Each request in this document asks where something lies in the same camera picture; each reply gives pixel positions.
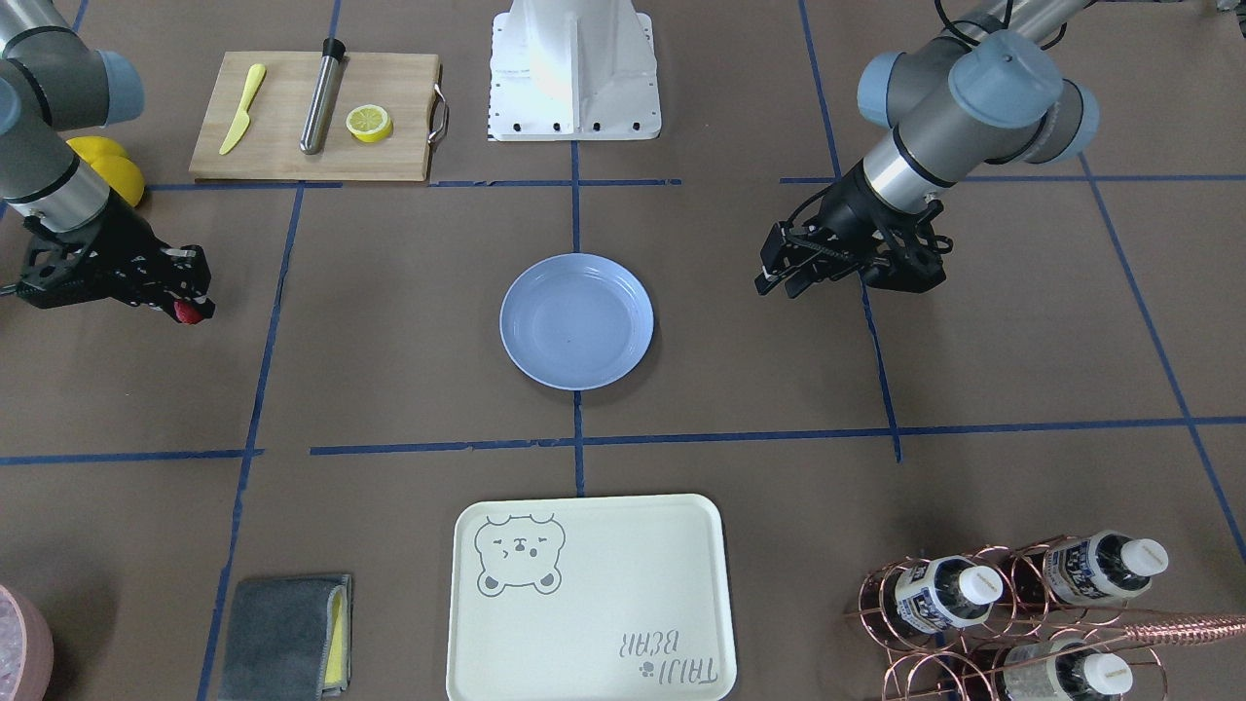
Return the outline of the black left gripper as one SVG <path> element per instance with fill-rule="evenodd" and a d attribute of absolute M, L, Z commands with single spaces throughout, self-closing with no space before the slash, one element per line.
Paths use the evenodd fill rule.
<path fill-rule="evenodd" d="M 819 281 L 850 274 L 885 291 L 930 293 L 944 283 L 942 256 L 951 240 L 932 227 L 943 212 L 937 197 L 916 213 L 893 209 L 857 164 L 794 213 L 812 203 L 820 203 L 819 213 L 802 225 L 792 217 L 775 223 L 774 271 L 761 266 L 753 279 L 760 296 L 781 285 L 787 298 L 797 298 Z"/>

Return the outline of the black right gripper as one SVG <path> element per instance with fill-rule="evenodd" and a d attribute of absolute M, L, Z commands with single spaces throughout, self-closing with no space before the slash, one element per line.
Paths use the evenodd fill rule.
<path fill-rule="evenodd" d="M 155 237 L 148 222 L 120 195 L 83 227 L 55 234 L 44 218 L 26 215 L 31 234 L 17 276 L 17 298 L 34 308 L 65 308 L 116 299 L 131 308 L 157 308 L 174 319 L 174 299 L 216 314 L 212 280 L 199 245 L 173 247 Z"/>

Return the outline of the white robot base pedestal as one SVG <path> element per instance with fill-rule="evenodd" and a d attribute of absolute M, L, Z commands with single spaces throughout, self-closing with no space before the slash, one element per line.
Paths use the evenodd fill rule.
<path fill-rule="evenodd" d="M 662 133 L 650 16 L 630 1 L 515 1 L 491 27 L 487 138 L 635 141 Z"/>

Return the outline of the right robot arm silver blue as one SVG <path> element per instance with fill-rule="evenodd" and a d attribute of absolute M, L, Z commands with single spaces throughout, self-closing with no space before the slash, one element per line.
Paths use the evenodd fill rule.
<path fill-rule="evenodd" d="M 34 308 L 116 299 L 174 322 L 209 319 L 199 245 L 173 247 L 62 138 L 125 123 L 145 108 L 128 59 L 98 52 L 49 1 L 1 9 L 1 195 L 30 242 L 12 293 Z"/>

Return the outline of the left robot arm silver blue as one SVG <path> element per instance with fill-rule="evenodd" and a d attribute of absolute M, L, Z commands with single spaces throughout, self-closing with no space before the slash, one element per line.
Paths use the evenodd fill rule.
<path fill-rule="evenodd" d="M 881 54 L 858 80 L 860 115 L 885 137 L 832 186 L 771 227 L 753 281 L 782 285 L 858 275 L 867 288 L 927 293 L 943 284 L 942 195 L 979 166 L 1049 164 L 1087 148 L 1100 125 L 1090 88 L 1050 59 L 1082 1 L 984 1 L 917 52 Z"/>

